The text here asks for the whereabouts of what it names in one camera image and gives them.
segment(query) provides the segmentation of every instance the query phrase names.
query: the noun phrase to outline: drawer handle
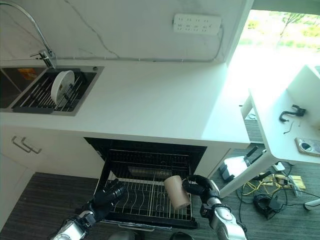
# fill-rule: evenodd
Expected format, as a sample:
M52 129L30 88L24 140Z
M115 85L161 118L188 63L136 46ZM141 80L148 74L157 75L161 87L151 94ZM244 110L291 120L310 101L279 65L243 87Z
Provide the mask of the drawer handle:
M124 228L124 229L145 231L145 232L153 232L155 230L154 228L143 228L143 227L137 227L137 226L131 226L131 225L124 225L124 224L118 224L118 227Z
M30 149L29 147L28 147L28 150L27 150L27 149L23 148L22 146L20 146L18 143L15 142L16 138L17 138L17 136L14 136L14 137L11 139L11 142L12 142L14 145L18 146L19 148L21 148L21 149L22 149L23 151L25 151L26 153L30 153L30 152L31 152L31 149Z
M38 151L35 151L31 146L28 146L26 143L25 143L25 140L26 140L26 137L24 136L22 139L21 139L21 143L27 147L28 149L30 149L32 152L34 152L35 154L39 154L42 150L42 148L40 148Z

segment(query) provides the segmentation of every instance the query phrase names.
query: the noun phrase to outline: dishwasher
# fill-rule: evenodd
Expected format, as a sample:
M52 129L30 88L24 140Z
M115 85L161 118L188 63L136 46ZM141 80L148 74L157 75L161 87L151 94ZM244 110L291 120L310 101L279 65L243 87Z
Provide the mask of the dishwasher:
M124 197L113 207L105 223L119 227L154 229L196 229L192 202L174 210L164 180L182 179L196 170L206 146L154 143L85 137L104 160L95 192L118 178L126 186Z

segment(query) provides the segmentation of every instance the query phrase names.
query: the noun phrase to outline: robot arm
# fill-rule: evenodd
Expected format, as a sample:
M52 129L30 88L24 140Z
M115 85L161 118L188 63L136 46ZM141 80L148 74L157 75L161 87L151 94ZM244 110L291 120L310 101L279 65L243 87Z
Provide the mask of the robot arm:
M90 228L103 220L117 204L125 192L125 186L118 179L113 180L108 189L97 191L94 198L82 207L82 213L71 217L54 234L51 240L80 240L88 233Z
M190 175L182 186L188 193L200 196L200 214L209 219L209 225L216 231L219 240L247 240L230 207L221 203L219 189L212 180L200 175Z

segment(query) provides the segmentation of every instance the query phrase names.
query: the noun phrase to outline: dish drying rack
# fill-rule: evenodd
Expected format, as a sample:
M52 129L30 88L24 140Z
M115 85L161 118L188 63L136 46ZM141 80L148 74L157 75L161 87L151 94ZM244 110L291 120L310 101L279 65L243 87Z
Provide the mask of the dish drying rack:
M184 179L190 171L188 155L110 149L97 189L108 189L110 182L118 179L126 192L107 220L197 228L191 195L190 205L175 210L164 186L165 179L174 175Z
M70 84L63 98L55 104L51 99L51 88L59 71L46 72L12 107L14 112L50 114L56 112L72 112L89 85L89 81L80 69L72 69L74 84Z
M117 177L110 173L106 187ZM192 206L174 210L163 181L118 178L126 186L124 197L112 212L164 219L192 220Z

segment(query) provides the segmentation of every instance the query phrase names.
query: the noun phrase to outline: white cabinet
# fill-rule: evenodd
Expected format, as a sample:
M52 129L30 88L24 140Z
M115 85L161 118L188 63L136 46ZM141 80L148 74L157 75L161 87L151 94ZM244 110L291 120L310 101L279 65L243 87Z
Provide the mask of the white cabinet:
M0 154L0 231L34 172Z
M21 165L42 173L99 178L104 165L101 157L82 136L68 135L58 130L1 126L1 152Z
M29 128L1 126L0 143L0 150L4 156L33 171L36 171L41 162L47 158L32 141Z

